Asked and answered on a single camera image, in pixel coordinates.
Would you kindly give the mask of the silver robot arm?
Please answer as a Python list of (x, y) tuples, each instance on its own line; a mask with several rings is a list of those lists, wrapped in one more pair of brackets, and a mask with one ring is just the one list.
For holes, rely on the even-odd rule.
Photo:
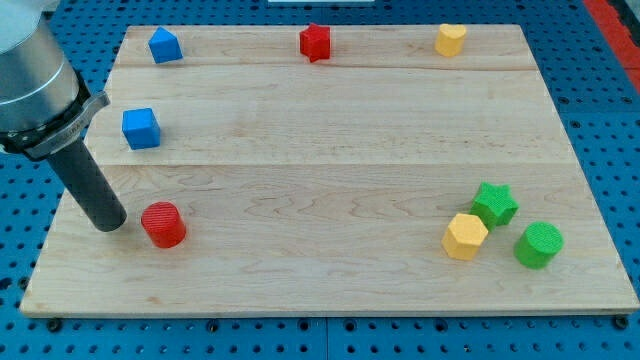
[(1, 1), (1, 144), (31, 159), (61, 151), (110, 104), (89, 92), (42, 14), (44, 1)]

